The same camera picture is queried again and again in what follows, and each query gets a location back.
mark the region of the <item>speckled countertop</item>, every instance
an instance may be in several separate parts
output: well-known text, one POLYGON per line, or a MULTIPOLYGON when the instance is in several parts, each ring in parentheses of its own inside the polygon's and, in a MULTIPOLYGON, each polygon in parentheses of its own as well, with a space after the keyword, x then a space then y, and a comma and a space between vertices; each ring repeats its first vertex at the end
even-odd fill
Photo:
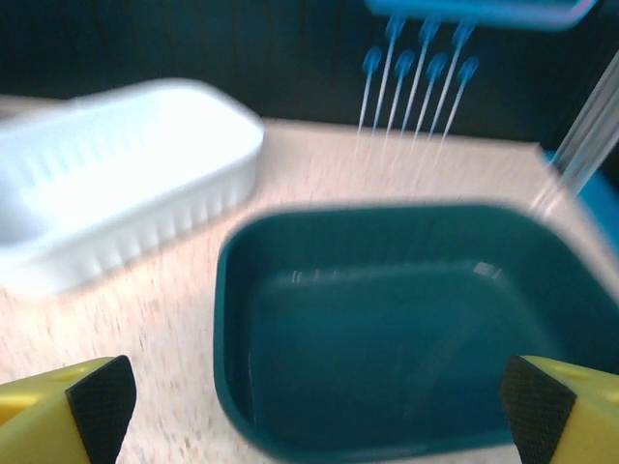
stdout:
MULTIPOLYGON (((100 356, 128 355, 138 402, 119 463, 262 463, 228 423, 212 375, 213 294, 221 242, 248 218, 310 204, 481 200, 520 209, 554 181, 531 144, 357 138, 350 128, 267 122, 253 199, 95 286, 60 299, 0 291, 0 383, 100 356)), ((619 267, 601 235, 559 193, 547 220, 619 299, 619 267)), ((423 458, 518 463, 514 447, 423 458)))

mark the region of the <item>white dish rack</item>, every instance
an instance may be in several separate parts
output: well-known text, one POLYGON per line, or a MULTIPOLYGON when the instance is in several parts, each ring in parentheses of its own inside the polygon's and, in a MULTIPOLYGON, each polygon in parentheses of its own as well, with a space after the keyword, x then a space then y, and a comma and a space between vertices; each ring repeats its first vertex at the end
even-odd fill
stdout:
POLYGON ((163 79, 0 124, 0 285, 74 289, 247 199, 264 128, 206 84, 163 79))

